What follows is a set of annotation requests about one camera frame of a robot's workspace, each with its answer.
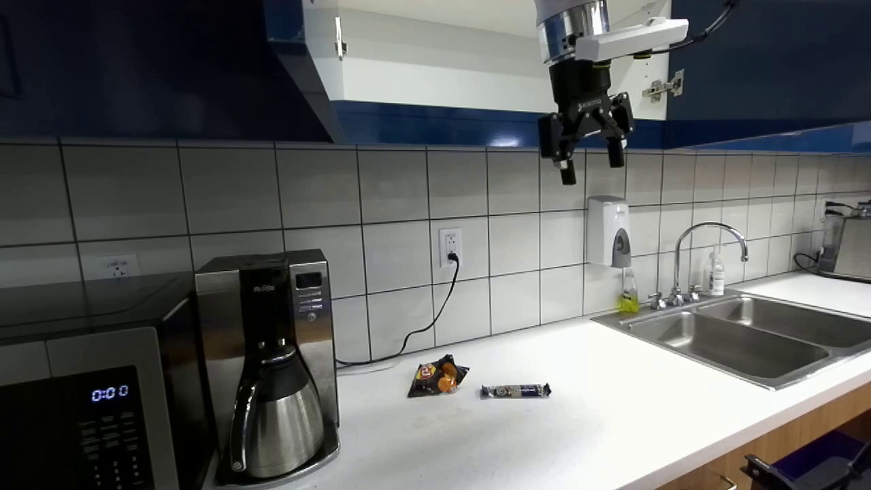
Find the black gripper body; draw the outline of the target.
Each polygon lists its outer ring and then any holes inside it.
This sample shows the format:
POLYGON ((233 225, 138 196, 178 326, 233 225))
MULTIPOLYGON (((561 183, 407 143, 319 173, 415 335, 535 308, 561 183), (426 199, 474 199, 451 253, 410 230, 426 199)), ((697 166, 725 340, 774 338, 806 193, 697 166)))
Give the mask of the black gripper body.
POLYGON ((538 119, 538 155, 554 158, 554 140, 563 135, 573 147, 588 135, 604 135, 600 123, 611 117, 629 147, 633 130, 632 97, 610 95, 610 64, 588 59, 561 59, 550 67, 554 112, 538 119))

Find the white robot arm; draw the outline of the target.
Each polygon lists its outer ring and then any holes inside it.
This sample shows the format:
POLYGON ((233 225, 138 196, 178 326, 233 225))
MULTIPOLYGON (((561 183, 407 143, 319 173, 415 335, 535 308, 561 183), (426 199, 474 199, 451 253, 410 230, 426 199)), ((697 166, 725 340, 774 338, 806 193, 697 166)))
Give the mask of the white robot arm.
POLYGON ((554 112, 538 119, 538 155, 557 166, 563 185, 573 185, 573 147, 600 132, 610 162, 623 166, 633 113, 632 97, 611 91, 610 61, 683 40, 687 21, 648 15, 611 26, 606 0, 535 0, 535 26, 554 101, 554 112))

